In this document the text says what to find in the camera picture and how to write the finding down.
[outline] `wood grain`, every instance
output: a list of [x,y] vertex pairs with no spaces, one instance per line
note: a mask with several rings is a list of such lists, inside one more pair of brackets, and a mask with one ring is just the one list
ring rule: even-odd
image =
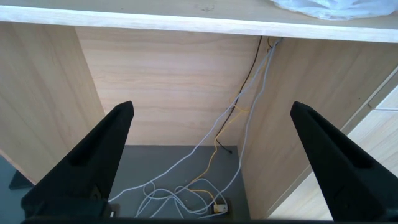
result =
[[312,106],[341,128],[395,69],[397,58],[398,46],[391,44],[285,39],[278,46],[243,158],[252,218],[267,218],[290,185],[305,178],[309,162],[289,115],[293,102]]
[[38,182],[103,116],[74,28],[0,23],[0,149]]
[[[90,27],[76,31],[105,113],[122,101],[134,104],[127,144],[198,144],[237,95],[259,43],[259,37],[244,35]],[[256,86],[239,106],[248,108],[255,91]],[[237,144],[245,117],[220,137],[223,144]],[[224,119],[204,144],[213,144]]]
[[398,13],[325,21],[266,0],[0,0],[0,21],[398,42]]
[[[371,111],[348,135],[375,160],[398,175],[398,111]],[[332,220],[315,175],[310,174],[270,218]]]

